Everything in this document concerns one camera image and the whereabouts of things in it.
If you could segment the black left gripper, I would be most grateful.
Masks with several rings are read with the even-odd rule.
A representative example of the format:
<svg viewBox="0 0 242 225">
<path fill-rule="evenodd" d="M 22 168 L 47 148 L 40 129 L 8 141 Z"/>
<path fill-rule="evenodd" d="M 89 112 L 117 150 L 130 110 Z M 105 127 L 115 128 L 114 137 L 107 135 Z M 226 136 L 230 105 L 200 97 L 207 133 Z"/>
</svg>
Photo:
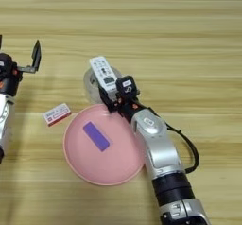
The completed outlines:
<svg viewBox="0 0 242 225">
<path fill-rule="evenodd" d="M 2 35 L 0 35 L 0 50 L 2 47 Z M 16 96 L 19 83 L 23 79 L 23 73 L 34 74 L 39 70 L 42 51 L 40 41 L 37 40 L 32 52 L 32 66 L 21 67 L 16 62 L 6 67 L 0 66 L 0 94 Z"/>
</svg>

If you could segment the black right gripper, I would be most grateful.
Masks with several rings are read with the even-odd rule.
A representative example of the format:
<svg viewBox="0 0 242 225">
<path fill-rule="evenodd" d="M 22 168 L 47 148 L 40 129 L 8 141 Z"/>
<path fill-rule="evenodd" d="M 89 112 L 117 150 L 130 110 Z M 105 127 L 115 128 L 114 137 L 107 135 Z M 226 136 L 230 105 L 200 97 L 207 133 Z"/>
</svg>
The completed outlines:
<svg viewBox="0 0 242 225">
<path fill-rule="evenodd" d="M 139 103 L 137 98 L 125 100 L 124 98 L 118 98 L 112 101 L 106 90 L 99 86 L 98 87 L 100 99 L 106 105 L 110 113 L 118 112 L 122 117 L 124 117 L 128 122 L 131 121 L 132 117 L 144 110 L 146 106 Z"/>
</svg>

